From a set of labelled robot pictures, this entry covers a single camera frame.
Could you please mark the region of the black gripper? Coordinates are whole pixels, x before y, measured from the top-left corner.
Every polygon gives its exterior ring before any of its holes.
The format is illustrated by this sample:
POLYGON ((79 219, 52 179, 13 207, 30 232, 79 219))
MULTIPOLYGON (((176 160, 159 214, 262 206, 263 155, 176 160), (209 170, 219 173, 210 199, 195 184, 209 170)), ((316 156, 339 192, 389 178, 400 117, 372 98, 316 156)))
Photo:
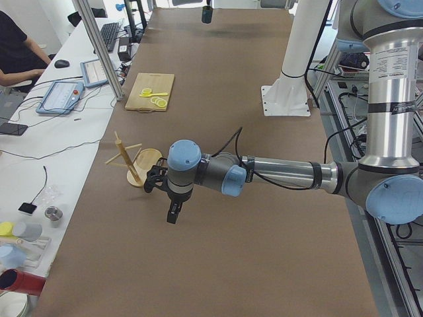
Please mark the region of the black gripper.
POLYGON ((182 209, 182 202, 188 201, 191 198, 193 183, 180 185, 173 183, 171 180, 167 180, 166 185, 168 197, 171 200, 181 201, 178 203, 172 201, 167 213, 167 222, 175 224, 182 209))

